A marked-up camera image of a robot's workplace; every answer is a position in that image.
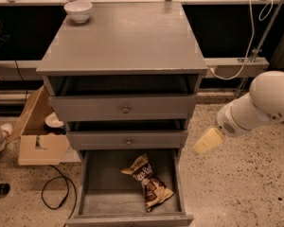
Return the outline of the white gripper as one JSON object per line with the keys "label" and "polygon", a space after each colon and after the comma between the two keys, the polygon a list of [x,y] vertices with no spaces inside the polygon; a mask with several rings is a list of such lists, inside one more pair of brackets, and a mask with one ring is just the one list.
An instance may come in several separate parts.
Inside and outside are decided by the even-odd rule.
{"label": "white gripper", "polygon": [[231,103],[223,106],[217,113],[216,127],[209,128],[192,147],[195,155],[201,155],[217,147],[225,140],[225,135],[231,138],[242,136],[249,131],[240,127],[231,114]]}

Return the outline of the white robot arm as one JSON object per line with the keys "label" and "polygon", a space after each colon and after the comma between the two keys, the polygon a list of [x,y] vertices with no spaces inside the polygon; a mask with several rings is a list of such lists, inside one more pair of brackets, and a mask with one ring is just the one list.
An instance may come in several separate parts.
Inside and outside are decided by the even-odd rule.
{"label": "white robot arm", "polygon": [[253,79],[247,94],[217,112],[215,125],[192,149],[195,155],[201,155],[222,144],[225,137],[239,137],[279,122],[284,122],[284,72],[268,71]]}

